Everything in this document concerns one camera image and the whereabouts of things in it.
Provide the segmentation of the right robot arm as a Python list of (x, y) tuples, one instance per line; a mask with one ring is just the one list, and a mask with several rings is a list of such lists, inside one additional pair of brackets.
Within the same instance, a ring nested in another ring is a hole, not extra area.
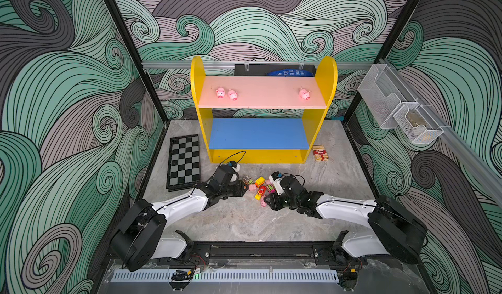
[(403, 263), (418, 263), (427, 227), (395, 199), (381, 195), (375, 200), (355, 200), (307, 191), (296, 175), (280, 172), (270, 175), (265, 184), (274, 187), (264, 198), (273, 210), (288, 208), (307, 217), (339, 219), (367, 229), (352, 236), (339, 235), (335, 251), (354, 258), (390, 255)]

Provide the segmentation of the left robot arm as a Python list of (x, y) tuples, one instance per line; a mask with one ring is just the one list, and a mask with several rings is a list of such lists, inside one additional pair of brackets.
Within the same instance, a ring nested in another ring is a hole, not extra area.
[(162, 202), (135, 202), (112, 234), (111, 248), (123, 266), (133, 272), (152, 259), (189, 261), (192, 240), (182, 231), (176, 232), (178, 237), (163, 238), (165, 228), (221, 200), (243, 197), (247, 187), (239, 180), (240, 168), (235, 161), (220, 164), (206, 182), (197, 183), (187, 193)]

